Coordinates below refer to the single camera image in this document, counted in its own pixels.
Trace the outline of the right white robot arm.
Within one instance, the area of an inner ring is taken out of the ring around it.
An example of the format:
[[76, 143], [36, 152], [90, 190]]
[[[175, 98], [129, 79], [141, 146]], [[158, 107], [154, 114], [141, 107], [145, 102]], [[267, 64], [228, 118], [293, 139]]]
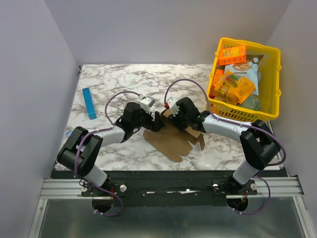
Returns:
[[241, 143], [245, 161], [228, 180], [228, 189], [233, 194], [245, 190], [246, 183], [266, 168], [281, 150], [281, 145], [262, 120], [243, 124], [209, 111], [200, 112], [188, 97], [180, 100], [170, 97], [165, 107], [171, 112], [169, 119], [180, 130], [190, 127], [195, 131], [219, 134]]

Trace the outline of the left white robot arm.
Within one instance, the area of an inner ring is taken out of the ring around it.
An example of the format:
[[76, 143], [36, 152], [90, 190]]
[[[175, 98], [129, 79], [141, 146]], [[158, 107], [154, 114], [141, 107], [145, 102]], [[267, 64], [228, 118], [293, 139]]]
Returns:
[[72, 170], [77, 177], [93, 183], [97, 195], [106, 195], [110, 189], [109, 175], [95, 165], [100, 149], [125, 142], [142, 127], [153, 132], [164, 127], [160, 113], [155, 112], [153, 117], [144, 107], [144, 104], [128, 103], [123, 115], [110, 128], [89, 132], [81, 126], [76, 127], [59, 151], [57, 162]]

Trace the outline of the brown cardboard box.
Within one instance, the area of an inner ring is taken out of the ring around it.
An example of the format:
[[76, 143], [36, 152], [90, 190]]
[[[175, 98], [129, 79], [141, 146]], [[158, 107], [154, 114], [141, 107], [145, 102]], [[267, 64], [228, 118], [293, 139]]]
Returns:
[[174, 162], [181, 162], [182, 157], [189, 155], [194, 149], [203, 151], [205, 147], [203, 134], [189, 126], [185, 127], [184, 130], [179, 130], [168, 118], [170, 115], [170, 110], [164, 110], [160, 119], [165, 126], [158, 132], [145, 130], [143, 132], [144, 139]]

